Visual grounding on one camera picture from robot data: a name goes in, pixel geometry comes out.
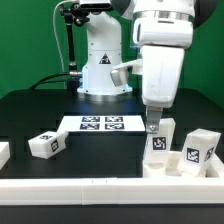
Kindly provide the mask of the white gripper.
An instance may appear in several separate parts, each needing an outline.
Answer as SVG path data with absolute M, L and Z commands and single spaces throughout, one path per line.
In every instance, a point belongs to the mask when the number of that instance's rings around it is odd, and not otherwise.
M 189 21 L 149 17 L 137 18 L 133 42 L 141 58 L 115 65 L 111 78 L 115 86 L 128 81 L 127 69 L 142 76 L 142 99 L 146 107 L 146 131 L 156 134 L 163 109 L 172 106 L 180 78 L 185 50 L 190 47 L 193 25 Z

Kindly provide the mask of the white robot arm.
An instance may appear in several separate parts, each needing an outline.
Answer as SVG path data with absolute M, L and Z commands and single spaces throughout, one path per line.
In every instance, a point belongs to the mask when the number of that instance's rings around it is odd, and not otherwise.
M 162 111 L 172 106 L 193 31 L 213 14 L 218 0 L 80 0 L 87 14 L 88 61 L 84 89 L 111 94 L 127 83 L 130 72 L 142 77 L 146 131 L 157 133 Z M 105 12 L 117 11 L 132 21 L 138 59 L 121 61 L 121 27 Z

